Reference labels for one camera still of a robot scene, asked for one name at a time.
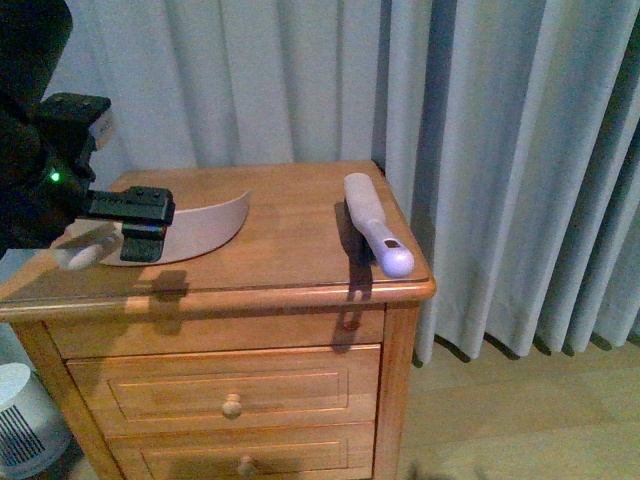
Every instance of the curtain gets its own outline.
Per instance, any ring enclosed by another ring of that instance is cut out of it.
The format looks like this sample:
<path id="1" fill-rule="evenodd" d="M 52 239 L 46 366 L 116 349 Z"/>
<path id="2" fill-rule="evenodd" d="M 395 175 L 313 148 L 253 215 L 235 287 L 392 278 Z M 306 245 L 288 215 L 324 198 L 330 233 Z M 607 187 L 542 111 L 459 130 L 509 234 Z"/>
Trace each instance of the curtain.
<path id="1" fill-rule="evenodd" d="M 48 93 L 111 98 L 97 187 L 372 158 L 438 281 L 423 361 L 640 333 L 639 0 L 67 3 Z"/>
<path id="2" fill-rule="evenodd" d="M 582 351 L 638 327 L 638 6 L 434 2 L 412 203 L 439 283 L 423 361 L 434 334 L 475 358 L 485 333 L 526 355 L 536 336 Z"/>

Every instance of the wooden floor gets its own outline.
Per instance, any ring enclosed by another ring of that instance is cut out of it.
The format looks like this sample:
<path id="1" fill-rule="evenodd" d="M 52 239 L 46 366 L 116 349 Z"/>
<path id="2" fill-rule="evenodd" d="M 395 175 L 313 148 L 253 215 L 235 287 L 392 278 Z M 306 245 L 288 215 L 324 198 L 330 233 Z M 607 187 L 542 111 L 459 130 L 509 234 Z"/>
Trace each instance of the wooden floor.
<path id="1" fill-rule="evenodd" d="M 464 363 L 442 345 L 411 372 L 400 480 L 639 479 L 640 347 Z M 51 480 L 96 480 L 77 449 Z"/>

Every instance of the white brush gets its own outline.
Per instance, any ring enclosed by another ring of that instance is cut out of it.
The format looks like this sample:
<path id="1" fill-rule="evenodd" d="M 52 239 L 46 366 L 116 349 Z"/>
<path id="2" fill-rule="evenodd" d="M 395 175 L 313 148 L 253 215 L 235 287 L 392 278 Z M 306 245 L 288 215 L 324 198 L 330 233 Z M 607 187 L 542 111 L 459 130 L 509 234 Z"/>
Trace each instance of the white brush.
<path id="1" fill-rule="evenodd" d="M 391 278 L 404 278 L 413 272 L 413 255 L 387 228 L 384 210 L 373 182 L 364 173 L 352 173 L 344 179 L 349 214 L 364 235 L 382 272 Z"/>

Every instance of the nightstand top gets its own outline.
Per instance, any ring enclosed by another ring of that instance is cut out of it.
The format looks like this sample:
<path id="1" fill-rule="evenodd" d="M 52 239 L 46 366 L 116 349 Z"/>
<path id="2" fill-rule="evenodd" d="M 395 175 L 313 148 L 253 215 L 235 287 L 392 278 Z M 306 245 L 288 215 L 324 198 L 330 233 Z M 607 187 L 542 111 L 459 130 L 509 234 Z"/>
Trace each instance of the nightstand top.
<path id="1" fill-rule="evenodd" d="M 345 214 L 343 179 L 371 176 L 389 228 L 412 251 L 416 268 L 392 280 L 357 261 L 360 237 Z M 252 193 L 245 224 L 219 249 L 167 265 L 60 270 L 49 252 L 0 285 L 5 321 L 143 313 L 178 301 L 186 310 L 330 305 L 428 298 L 435 281 L 393 194 L 372 162 L 297 163 L 125 173 L 113 186 L 169 188 L 178 209 Z"/>

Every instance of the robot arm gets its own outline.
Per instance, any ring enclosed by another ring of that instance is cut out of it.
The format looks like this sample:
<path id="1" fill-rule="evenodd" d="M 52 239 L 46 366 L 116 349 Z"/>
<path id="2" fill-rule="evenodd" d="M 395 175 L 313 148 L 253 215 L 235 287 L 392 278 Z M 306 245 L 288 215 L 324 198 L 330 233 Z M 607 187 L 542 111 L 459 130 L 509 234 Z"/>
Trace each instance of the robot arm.
<path id="1" fill-rule="evenodd" d="M 58 93 L 41 103 L 71 29 L 63 0 L 0 0 L 0 257 L 48 248 L 76 218 L 92 218 L 123 222 L 122 260 L 155 262 L 173 220 L 171 192 L 89 189 L 111 101 Z"/>

